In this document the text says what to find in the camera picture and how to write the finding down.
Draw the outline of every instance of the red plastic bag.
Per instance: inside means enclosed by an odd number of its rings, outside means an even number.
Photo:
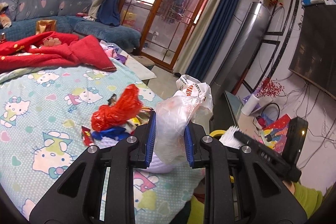
[[[102,105],[91,117],[91,126],[95,131],[103,131],[113,126],[120,126],[135,117],[142,103],[138,99],[139,89],[129,85],[114,106]]]

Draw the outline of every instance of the white plastic bag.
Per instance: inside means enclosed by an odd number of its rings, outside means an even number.
[[[189,75],[182,75],[176,85],[180,90],[156,106],[154,152],[167,165],[186,161],[183,138],[186,126],[199,108],[212,111],[209,85]]]

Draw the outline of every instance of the white paper roll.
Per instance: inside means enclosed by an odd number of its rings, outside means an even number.
[[[258,103],[259,98],[252,94],[251,97],[247,100],[246,104],[242,107],[241,112],[246,116],[250,115]]]

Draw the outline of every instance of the silver bolt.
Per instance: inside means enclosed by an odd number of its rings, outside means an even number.
[[[127,138],[128,143],[135,143],[137,141],[137,137],[130,136]]]
[[[212,138],[211,138],[211,136],[204,136],[204,137],[202,138],[202,140],[203,140],[203,142],[205,142],[205,143],[211,143],[211,142],[212,142]]]
[[[252,149],[251,147],[247,146],[247,145],[244,145],[241,150],[244,152],[244,153],[251,153]]]
[[[89,153],[95,153],[95,152],[97,152],[97,150],[98,150],[98,148],[97,148],[97,146],[95,146],[95,145],[91,145],[91,146],[87,149],[87,151],[88,151]]]

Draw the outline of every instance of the red berry branch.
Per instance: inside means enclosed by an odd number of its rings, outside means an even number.
[[[263,96],[276,97],[284,90],[284,86],[267,77],[259,84],[258,90],[256,94],[258,98]]]

